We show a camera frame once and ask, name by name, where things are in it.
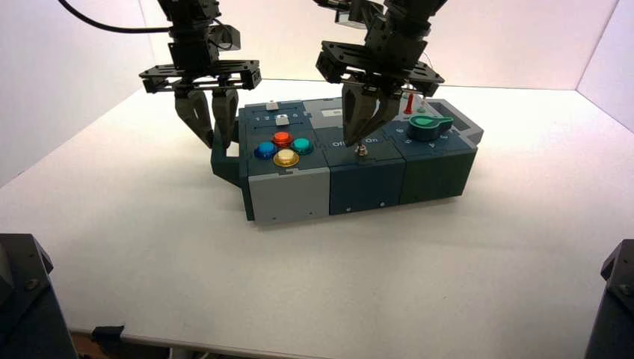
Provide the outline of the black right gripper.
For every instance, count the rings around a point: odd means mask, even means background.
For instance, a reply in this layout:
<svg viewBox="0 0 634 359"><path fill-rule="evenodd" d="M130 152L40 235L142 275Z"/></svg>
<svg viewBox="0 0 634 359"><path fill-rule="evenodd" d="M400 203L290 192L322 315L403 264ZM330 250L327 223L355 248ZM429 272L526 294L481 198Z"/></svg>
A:
<svg viewBox="0 0 634 359"><path fill-rule="evenodd" d="M400 92L407 85L433 96L445 79L420 61L421 37L408 37L387 15L366 23L363 45L323 41L316 67L327 82L342 87L342 131L347 147L361 142L399 113ZM379 96L377 89L396 94Z"/></svg>

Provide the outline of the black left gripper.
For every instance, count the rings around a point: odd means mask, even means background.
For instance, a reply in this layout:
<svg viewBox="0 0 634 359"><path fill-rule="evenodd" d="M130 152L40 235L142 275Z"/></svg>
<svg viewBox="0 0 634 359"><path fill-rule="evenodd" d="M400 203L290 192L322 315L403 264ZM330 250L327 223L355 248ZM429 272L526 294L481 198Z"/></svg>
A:
<svg viewBox="0 0 634 359"><path fill-rule="evenodd" d="M258 60L221 60L219 48L169 43L172 64L155 65L139 74L147 93L175 94L175 109L183 123L209 148L213 127L203 91L212 93L212 113L221 143L233 141L238 108L237 90L253 90L261 81Z"/></svg>

